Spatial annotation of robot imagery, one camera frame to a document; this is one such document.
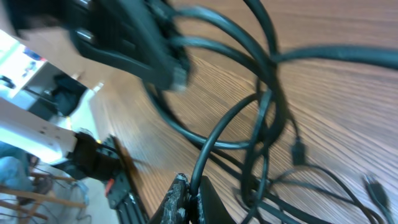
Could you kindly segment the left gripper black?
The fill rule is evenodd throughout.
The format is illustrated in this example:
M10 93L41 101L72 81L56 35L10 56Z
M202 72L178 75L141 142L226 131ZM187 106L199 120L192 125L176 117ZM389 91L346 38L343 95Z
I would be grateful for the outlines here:
M6 1L14 33L63 27L79 54L131 73L161 90L182 91L190 62L167 1Z

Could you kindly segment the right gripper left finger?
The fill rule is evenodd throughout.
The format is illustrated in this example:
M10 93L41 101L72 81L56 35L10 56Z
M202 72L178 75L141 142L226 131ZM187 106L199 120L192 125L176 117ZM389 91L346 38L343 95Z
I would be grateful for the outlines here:
M187 176L183 173L178 173L159 208L149 220L149 224L187 223L188 188Z

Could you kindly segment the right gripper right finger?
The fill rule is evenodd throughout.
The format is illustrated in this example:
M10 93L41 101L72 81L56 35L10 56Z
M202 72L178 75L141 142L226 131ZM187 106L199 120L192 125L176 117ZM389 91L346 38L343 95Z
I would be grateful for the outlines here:
M235 224L207 176L201 177L198 194L190 199L190 221L194 224Z

